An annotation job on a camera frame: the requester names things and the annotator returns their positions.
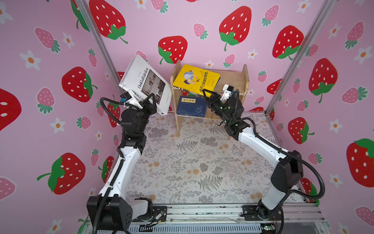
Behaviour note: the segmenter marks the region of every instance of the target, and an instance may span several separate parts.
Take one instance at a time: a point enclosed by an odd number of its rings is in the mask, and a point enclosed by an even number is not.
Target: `blue book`
[[[181,96],[177,107],[177,115],[205,117],[206,101],[201,97]]]

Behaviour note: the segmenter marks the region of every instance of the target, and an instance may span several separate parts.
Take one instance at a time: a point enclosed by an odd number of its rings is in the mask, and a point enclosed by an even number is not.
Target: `white book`
[[[154,93],[157,112],[161,115],[168,113],[172,98],[171,86],[140,55],[131,60],[119,86],[124,90],[131,89],[142,101]]]

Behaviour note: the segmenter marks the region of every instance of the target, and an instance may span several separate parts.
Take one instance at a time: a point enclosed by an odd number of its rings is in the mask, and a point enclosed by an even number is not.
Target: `book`
[[[177,115],[186,115],[194,117],[205,117],[206,101],[202,97],[179,97]]]
[[[173,86],[200,96],[204,96],[203,89],[214,91],[221,75],[212,71],[184,65],[175,78]]]
[[[131,60],[119,86],[124,90],[131,89],[141,101],[154,93],[157,112],[161,115],[168,113],[172,98],[171,85],[140,55]]]

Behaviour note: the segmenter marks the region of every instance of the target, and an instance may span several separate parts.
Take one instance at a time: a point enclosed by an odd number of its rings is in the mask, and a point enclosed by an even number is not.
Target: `pink wallpaper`
[[[119,93],[86,29],[69,0],[0,2],[0,233],[79,233],[104,185]]]
[[[86,1],[117,71],[124,72],[136,54],[166,80],[178,59],[216,70],[242,71],[247,64],[250,85],[245,110],[266,109],[323,3]],[[171,56],[164,58],[159,48]],[[262,102],[256,105],[256,99]]]
[[[373,9],[373,1],[336,3],[274,107],[284,147],[325,181],[317,203],[335,234],[374,233]],[[317,194],[304,172],[304,188]]]

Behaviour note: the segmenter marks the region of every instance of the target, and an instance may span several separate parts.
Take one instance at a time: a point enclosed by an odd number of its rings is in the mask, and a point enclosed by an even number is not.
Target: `pink strawberry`
[[[194,24],[193,32],[195,33],[196,37],[200,38],[200,40],[205,40],[208,37],[208,31],[205,30],[205,26],[202,24]]]
[[[368,225],[374,227],[374,210],[370,210],[366,206],[355,209],[356,215]]]
[[[16,191],[16,184],[7,177],[0,176],[0,201]]]
[[[304,111],[305,109],[308,109],[309,102],[308,100],[301,101],[299,105],[297,105],[298,111]]]
[[[118,141],[119,141],[119,139],[118,139],[118,137],[117,137],[117,134],[114,135],[114,137],[113,137],[113,141],[114,141],[114,145],[115,145],[115,146],[118,146],[118,143],[119,143]]]
[[[35,35],[38,37],[39,41],[43,44],[45,48],[51,49],[52,52],[55,52],[57,54],[61,51],[58,41],[53,40],[53,36],[50,32],[39,27],[35,27],[34,31]]]
[[[346,49],[353,48],[358,42],[357,40],[362,37],[364,33],[364,23],[362,21],[357,22],[357,24],[351,29],[347,35]]]
[[[259,104],[260,104],[261,102],[263,102],[264,100],[265,100],[265,97],[264,97],[264,96],[257,98],[256,101],[255,101],[255,105],[259,105]]]
[[[155,10],[159,10],[161,14],[168,12],[168,4],[164,0],[151,0],[152,6]]]
[[[274,5],[265,12],[265,18],[262,19],[262,26],[267,27],[277,17],[279,6]]]
[[[53,111],[52,106],[55,104],[55,98],[48,88],[43,87],[36,95],[36,100],[39,102],[37,107],[40,113],[46,115]]]
[[[267,78],[266,71],[261,71],[258,73],[257,80],[260,81],[261,83],[264,82]]]
[[[364,87],[352,87],[342,95],[341,100],[343,102],[353,104],[357,101],[362,101],[364,98],[366,98],[367,93],[368,91]]]
[[[89,118],[87,118],[86,116],[79,117],[76,123],[77,123],[77,127],[83,128],[83,129],[87,129],[91,126],[91,120],[89,120]]]
[[[279,124],[277,125],[277,130],[278,130],[278,131],[282,131],[282,130],[283,130],[283,123],[279,123]]]
[[[135,53],[135,55],[140,55],[140,57],[142,57],[146,62],[148,62],[148,60],[147,60],[147,56],[143,53],[143,52],[141,52],[141,51],[137,51],[136,53]]]
[[[322,163],[322,157],[319,153],[311,153],[308,156],[309,162],[311,162],[314,165],[321,164]]]
[[[223,63],[223,66],[225,68],[229,68],[231,67],[231,64],[233,64],[235,62],[235,55],[234,54],[230,54],[229,56],[227,56],[225,58],[225,62]]]
[[[89,48],[89,50],[88,50],[88,59],[90,60],[92,66],[96,67],[96,65],[97,65],[97,59],[95,57],[95,52],[93,51],[92,48]]]
[[[294,93],[297,93],[297,91],[300,88],[300,78],[296,78],[295,83],[294,83]]]
[[[318,50],[318,45],[313,44],[312,46],[310,46],[310,47],[307,49],[307,51],[306,51],[306,53],[305,53],[305,56],[306,56],[306,57],[312,57],[312,56],[317,52],[317,50]]]
[[[91,164],[93,167],[96,165],[98,160],[99,160],[99,150],[94,148],[94,150],[92,151],[92,155],[91,155]]]
[[[97,113],[99,114],[100,117],[104,116],[104,109],[102,108],[100,102],[96,102],[96,108],[97,108]]]

